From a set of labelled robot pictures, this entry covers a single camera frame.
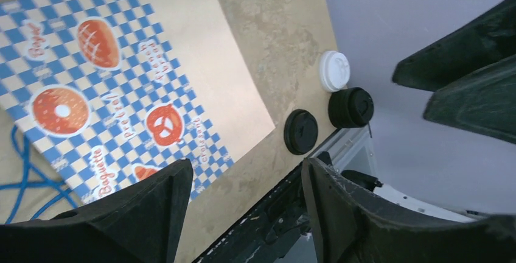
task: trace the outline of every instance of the marble table surface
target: marble table surface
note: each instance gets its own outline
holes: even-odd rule
[[[189,205],[176,262],[195,259],[300,162],[283,142],[284,121],[291,111],[304,108],[317,118],[318,143],[334,129],[326,110],[330,95],[323,91],[317,70],[319,56],[336,49],[326,1],[219,2],[276,129]],[[0,159],[19,164],[7,175],[21,176],[21,162],[9,142],[11,127],[7,113],[0,111]],[[41,156],[36,155],[35,163],[56,177]],[[48,194],[29,192],[35,200]],[[20,212],[29,207],[22,205]],[[68,207],[60,202],[46,217]]]

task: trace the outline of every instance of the checkered pattern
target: checkered pattern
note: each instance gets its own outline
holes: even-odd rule
[[[99,16],[110,23],[123,54],[120,69],[99,70],[84,59],[76,40],[77,24],[89,16]],[[23,26],[24,19],[44,27],[42,34],[49,46],[43,61],[24,56],[27,45],[32,43]],[[99,185],[88,164],[94,146],[103,146],[108,167],[118,171],[117,190],[136,182],[132,164],[164,167],[189,158],[195,173],[190,200],[233,164],[212,122],[197,103],[187,77],[180,75],[180,62],[173,56],[170,43],[160,41],[162,33],[151,5],[142,0],[19,0],[0,5],[0,104],[85,203],[94,201],[92,193]],[[138,44],[149,39],[161,46],[173,68],[164,85],[153,80],[152,68],[138,54]],[[55,84],[75,88],[88,99],[91,120],[80,135],[48,135],[30,117],[31,96]],[[123,137],[113,119],[114,111],[100,98],[108,93],[120,96],[136,132],[134,138]],[[183,116],[186,129],[181,143],[163,148],[154,143],[143,122],[148,110],[167,102]],[[208,163],[200,161],[198,131],[192,122],[196,117],[203,123],[201,134],[209,152]]]

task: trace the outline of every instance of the blue checkered paper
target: blue checkered paper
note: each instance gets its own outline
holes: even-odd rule
[[[145,0],[0,5],[0,105],[84,203],[183,158],[193,200],[233,164],[163,38]]]

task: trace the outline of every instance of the blue cable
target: blue cable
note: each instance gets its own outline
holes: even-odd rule
[[[20,151],[19,145],[16,141],[16,131],[18,131],[18,128],[16,126],[13,127],[13,130],[11,131],[11,142],[13,144],[13,147],[15,151],[18,153],[19,157],[23,160],[23,177],[20,183],[10,183],[10,184],[3,184],[0,185],[0,191],[4,189],[15,189],[19,188],[19,193],[16,198],[16,202],[13,206],[13,209],[11,210],[11,213],[5,222],[5,224],[9,224],[14,219],[14,216],[18,212],[19,206],[21,204],[21,199],[23,198],[23,194],[25,193],[25,190],[27,188],[43,188],[43,187],[52,187],[57,192],[59,192],[54,198],[52,198],[50,201],[48,201],[43,207],[41,207],[31,218],[36,219],[39,217],[45,210],[47,210],[50,206],[52,206],[54,203],[59,201],[61,198],[65,198],[68,203],[73,208],[77,208],[77,204],[73,199],[70,197],[70,193],[72,192],[71,189],[67,188],[66,190],[62,190],[61,186],[65,185],[64,181],[52,181],[49,179],[42,171],[40,171],[37,167],[35,167],[30,162],[30,141],[29,139],[24,136],[23,137],[23,152]],[[28,181],[29,179],[29,171],[33,170],[36,172],[38,176],[43,179],[43,181]]]

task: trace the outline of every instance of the black cup lid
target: black cup lid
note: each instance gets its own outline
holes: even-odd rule
[[[351,118],[357,125],[367,125],[374,113],[374,104],[371,95],[363,89],[357,89],[351,92],[348,109]]]
[[[306,110],[297,109],[285,122],[285,145],[289,152],[303,155],[315,146],[318,133],[315,117]]]

